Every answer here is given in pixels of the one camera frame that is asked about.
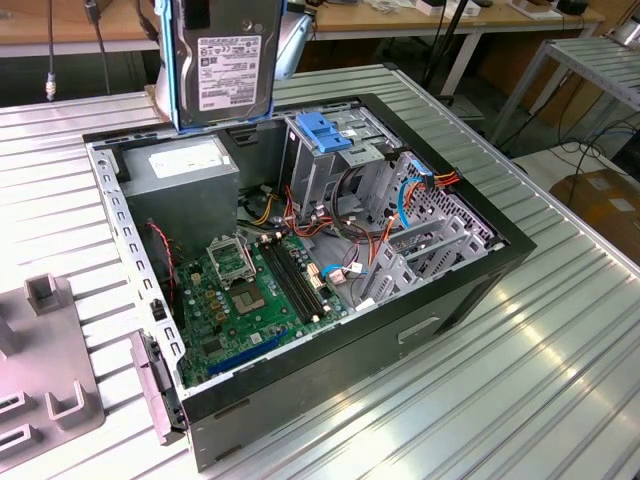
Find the hard drive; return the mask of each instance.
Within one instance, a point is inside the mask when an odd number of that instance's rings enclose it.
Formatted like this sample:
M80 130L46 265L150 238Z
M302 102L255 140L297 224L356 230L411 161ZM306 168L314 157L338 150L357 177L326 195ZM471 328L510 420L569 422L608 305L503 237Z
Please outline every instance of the hard drive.
M156 12L178 130L270 114L282 0L165 0Z

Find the aluminum workbench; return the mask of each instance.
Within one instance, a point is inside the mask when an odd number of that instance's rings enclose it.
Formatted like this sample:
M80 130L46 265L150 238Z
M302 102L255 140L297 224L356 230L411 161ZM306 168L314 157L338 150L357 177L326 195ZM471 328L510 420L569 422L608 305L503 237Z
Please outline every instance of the aluminum workbench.
M399 71L297 75L280 104L377 93L538 245L458 328L195 473L161 447L126 336L139 327L80 134L156 122L144 93L0 111L2 289L66 275L105 424L1 480L621 478L640 468L638 267Z
M491 134L491 143L496 144L500 139L520 100L549 59L559 62L560 67L536 100L531 112L546 105L569 70L612 97L608 107L592 127L592 133L604 124L618 101L636 111L640 110L640 52L604 37L545 40L500 111Z

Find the ram slot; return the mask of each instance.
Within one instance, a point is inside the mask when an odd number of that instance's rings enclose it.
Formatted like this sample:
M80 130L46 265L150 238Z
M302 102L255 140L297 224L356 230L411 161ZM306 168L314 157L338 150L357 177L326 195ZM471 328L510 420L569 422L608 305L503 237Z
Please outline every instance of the ram slot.
M301 320L304 323L309 323L314 316L322 316L324 313L322 304L306 279L298 271L286 249L279 244L271 244L261 246L260 250L271 269L271 273L293 304Z

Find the sticker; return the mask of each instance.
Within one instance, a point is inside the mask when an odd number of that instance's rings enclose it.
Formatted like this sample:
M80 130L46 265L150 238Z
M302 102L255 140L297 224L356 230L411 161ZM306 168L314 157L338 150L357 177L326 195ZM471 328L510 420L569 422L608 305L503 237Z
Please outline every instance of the sticker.
M587 180L591 185L593 185L593 188L595 188L596 190L608 190L611 188L609 182L607 182L602 177L588 178Z
M340 135L342 135L343 137L357 137L358 133L350 128L348 130L342 130L340 132Z
M198 39L201 111L255 103L261 43L260 35Z
M149 157L149 163L153 167L156 177L166 178L203 168L216 167L223 163L229 163L229 159L221 154L215 143L209 142L154 153Z
M624 198L610 198L609 201L621 212L633 212L635 208Z

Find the motherboard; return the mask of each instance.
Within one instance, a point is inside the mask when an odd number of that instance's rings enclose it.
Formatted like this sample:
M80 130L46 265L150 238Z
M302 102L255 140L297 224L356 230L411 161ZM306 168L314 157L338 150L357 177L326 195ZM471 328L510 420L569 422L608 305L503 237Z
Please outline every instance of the motherboard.
M296 236L242 248L254 269L249 280L242 250L231 241L217 248L214 258L203 255L177 267L185 317L180 334L186 347L180 366L187 387L348 314L332 287L321 283ZM245 276L229 281L233 271L245 271Z

